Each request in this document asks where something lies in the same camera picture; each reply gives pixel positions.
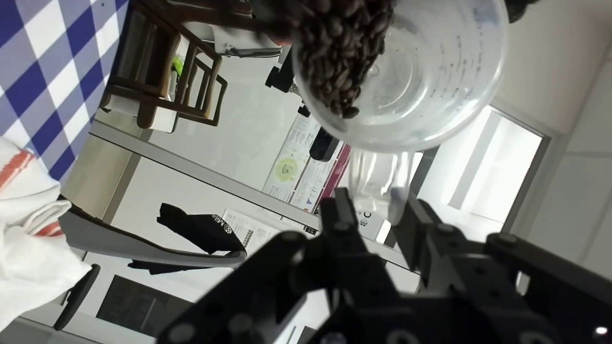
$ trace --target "wooden chair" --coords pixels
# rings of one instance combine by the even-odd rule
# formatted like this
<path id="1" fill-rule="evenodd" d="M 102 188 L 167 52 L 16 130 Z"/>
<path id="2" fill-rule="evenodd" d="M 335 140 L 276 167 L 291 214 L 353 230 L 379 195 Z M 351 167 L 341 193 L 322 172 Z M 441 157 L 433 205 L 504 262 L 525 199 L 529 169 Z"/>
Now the wooden chair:
<path id="1" fill-rule="evenodd" d="M 114 107 L 114 96 L 138 102 L 138 127 L 142 128 L 156 128 L 161 115 L 217 127 L 228 90 L 228 81 L 219 75 L 223 56 L 215 54 L 211 42 L 192 35 L 173 14 L 165 2 L 133 2 L 102 107 Z M 169 100 L 181 37 L 188 41 L 188 54 L 175 100 Z M 211 58 L 211 67 L 200 60 L 202 54 Z"/>

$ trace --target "black equipment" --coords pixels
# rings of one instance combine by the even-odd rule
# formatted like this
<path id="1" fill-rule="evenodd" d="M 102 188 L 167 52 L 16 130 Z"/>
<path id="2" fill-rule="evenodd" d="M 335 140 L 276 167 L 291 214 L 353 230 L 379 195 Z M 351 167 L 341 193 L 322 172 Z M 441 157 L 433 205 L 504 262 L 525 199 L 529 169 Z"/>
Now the black equipment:
<path id="1" fill-rule="evenodd" d="M 267 344 L 305 297 L 326 291 L 332 318 L 314 344 L 605 344 L 612 285 L 515 235 L 469 241 L 410 199 L 395 228 L 422 291 L 402 295 L 370 255 L 347 190 L 320 205 L 316 239 L 282 234 L 175 320 L 161 344 Z M 529 276 L 527 293 L 517 276 Z"/>

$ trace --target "checkered tablecloth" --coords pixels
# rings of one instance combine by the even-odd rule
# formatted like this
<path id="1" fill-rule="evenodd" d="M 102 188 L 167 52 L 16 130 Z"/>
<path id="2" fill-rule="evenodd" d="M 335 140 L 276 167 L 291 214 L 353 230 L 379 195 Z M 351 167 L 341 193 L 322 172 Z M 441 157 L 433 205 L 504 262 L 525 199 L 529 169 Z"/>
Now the checkered tablecloth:
<path id="1" fill-rule="evenodd" d="M 0 0 L 0 134 L 56 180 L 77 161 L 108 84 L 129 0 Z"/>

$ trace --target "blue checkered cloth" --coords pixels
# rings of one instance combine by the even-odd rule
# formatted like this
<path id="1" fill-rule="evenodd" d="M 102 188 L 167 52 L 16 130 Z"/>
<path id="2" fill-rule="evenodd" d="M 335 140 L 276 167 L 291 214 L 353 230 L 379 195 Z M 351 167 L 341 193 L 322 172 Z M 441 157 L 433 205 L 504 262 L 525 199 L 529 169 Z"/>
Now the blue checkered cloth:
<path id="1" fill-rule="evenodd" d="M 129 0 L 0 0 L 0 134 L 56 180 L 77 161 L 112 75 Z"/>

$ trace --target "coffee beans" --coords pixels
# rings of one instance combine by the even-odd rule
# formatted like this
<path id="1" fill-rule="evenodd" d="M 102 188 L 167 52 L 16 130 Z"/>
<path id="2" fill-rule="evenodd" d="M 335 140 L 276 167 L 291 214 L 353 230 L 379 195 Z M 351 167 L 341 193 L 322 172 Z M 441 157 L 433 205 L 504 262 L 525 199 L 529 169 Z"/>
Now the coffee beans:
<path id="1" fill-rule="evenodd" d="M 393 0 L 305 0 L 316 16 L 299 29 L 299 63 L 313 96 L 332 113 L 355 119 L 353 104 L 376 60 L 385 52 Z"/>

